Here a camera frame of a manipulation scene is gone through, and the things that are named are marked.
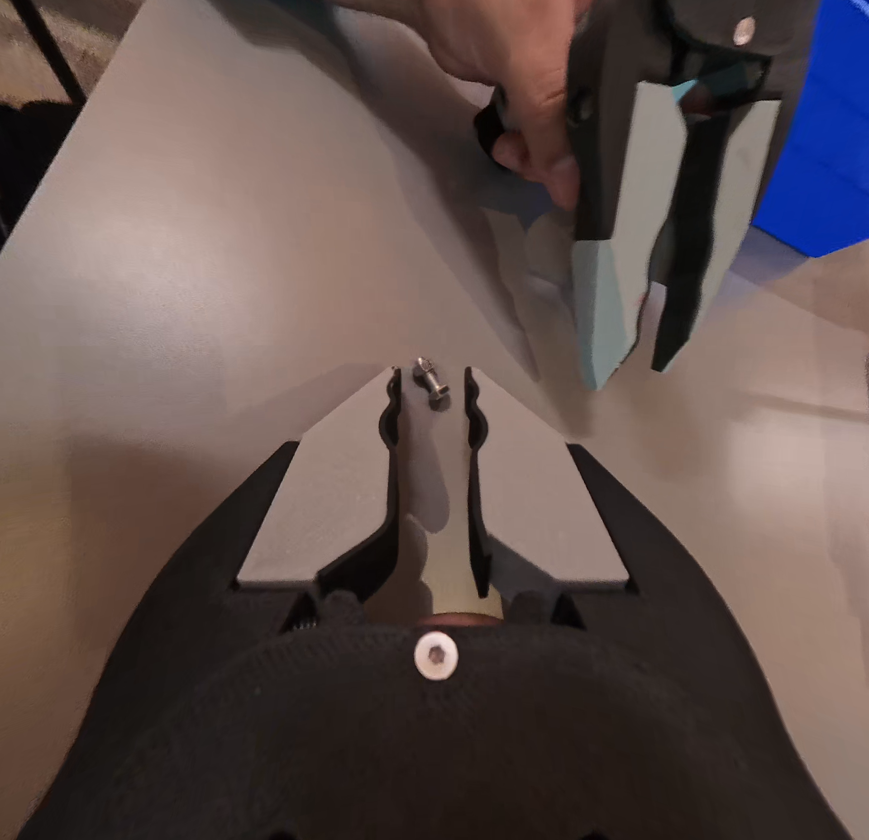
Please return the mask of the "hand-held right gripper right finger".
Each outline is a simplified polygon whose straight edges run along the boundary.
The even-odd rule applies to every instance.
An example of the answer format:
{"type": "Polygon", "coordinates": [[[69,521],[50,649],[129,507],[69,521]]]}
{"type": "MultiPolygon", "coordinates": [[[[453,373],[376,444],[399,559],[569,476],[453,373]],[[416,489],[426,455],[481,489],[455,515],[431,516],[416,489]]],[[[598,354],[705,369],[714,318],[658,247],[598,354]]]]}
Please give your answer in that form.
{"type": "Polygon", "coordinates": [[[464,371],[464,404],[479,596],[622,590],[628,571],[565,439],[479,368],[464,371]]]}

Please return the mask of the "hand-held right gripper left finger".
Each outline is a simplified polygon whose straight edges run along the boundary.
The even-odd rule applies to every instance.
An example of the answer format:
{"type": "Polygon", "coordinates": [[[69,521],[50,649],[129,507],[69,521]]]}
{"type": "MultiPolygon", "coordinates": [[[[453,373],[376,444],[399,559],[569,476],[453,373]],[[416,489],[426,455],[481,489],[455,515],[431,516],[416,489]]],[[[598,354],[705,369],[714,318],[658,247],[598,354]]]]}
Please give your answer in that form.
{"type": "Polygon", "coordinates": [[[365,602],[398,556],[400,368],[382,370],[303,434],[236,581],[365,602]]]}

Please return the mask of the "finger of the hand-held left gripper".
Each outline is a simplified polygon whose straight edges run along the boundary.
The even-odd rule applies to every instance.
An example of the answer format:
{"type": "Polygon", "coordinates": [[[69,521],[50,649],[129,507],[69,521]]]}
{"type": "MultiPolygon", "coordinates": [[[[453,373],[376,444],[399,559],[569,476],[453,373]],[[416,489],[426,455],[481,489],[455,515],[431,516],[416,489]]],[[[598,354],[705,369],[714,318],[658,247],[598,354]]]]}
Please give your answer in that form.
{"type": "Polygon", "coordinates": [[[780,101],[760,100],[698,118],[663,229],[666,289],[652,368],[664,373],[721,288],[751,224],[780,101]]]}
{"type": "Polygon", "coordinates": [[[639,338],[651,256],[687,136],[671,87],[637,83],[612,235],[576,241],[571,253],[575,338],[589,390],[606,385],[639,338]]]}

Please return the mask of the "blue plastic bin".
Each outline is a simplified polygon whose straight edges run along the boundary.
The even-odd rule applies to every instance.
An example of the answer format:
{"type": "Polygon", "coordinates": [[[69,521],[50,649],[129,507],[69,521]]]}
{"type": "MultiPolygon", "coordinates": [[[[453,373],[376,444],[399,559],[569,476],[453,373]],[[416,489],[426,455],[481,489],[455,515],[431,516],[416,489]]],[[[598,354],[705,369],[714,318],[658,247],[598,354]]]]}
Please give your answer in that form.
{"type": "Polygon", "coordinates": [[[812,258],[867,240],[867,0],[820,0],[806,82],[754,226],[812,258]]]}

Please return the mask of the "small silver bolt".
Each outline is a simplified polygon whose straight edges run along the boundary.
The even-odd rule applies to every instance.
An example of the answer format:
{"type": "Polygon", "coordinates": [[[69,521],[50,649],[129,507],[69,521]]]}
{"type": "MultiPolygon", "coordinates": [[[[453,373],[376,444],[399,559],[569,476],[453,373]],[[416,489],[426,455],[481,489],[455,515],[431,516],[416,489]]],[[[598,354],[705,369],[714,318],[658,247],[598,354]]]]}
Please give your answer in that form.
{"type": "Polygon", "coordinates": [[[441,374],[440,374],[439,369],[436,368],[436,366],[434,364],[434,368],[435,368],[436,373],[437,373],[436,378],[418,378],[418,377],[414,376],[414,372],[413,372],[414,366],[415,366],[415,362],[414,362],[414,365],[413,365],[412,370],[411,370],[414,383],[416,384],[416,386],[418,388],[425,391],[425,393],[428,397],[429,407],[435,411],[442,410],[442,409],[446,408],[450,402],[451,389],[450,389],[449,384],[444,379],[441,378],[441,374]]]}

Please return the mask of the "person's left hand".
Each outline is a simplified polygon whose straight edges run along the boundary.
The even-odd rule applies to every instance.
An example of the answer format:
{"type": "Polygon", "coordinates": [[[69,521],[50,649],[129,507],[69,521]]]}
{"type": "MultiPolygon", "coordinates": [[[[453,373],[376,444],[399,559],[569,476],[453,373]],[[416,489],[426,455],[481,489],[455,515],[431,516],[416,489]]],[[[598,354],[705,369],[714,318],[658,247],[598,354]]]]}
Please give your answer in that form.
{"type": "Polygon", "coordinates": [[[580,188],[567,134],[568,55],[592,1],[398,0],[391,10],[447,73],[503,90],[509,128],[493,157],[562,209],[580,188]]]}

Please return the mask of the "black office chair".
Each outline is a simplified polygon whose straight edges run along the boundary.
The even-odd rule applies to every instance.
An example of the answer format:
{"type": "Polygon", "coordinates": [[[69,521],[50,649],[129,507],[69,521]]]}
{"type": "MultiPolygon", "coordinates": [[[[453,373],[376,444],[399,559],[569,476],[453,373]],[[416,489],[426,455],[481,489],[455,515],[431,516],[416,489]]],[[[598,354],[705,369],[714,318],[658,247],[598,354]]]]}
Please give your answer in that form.
{"type": "Polygon", "coordinates": [[[74,104],[1,104],[1,244],[5,244],[74,124],[74,104]]]}

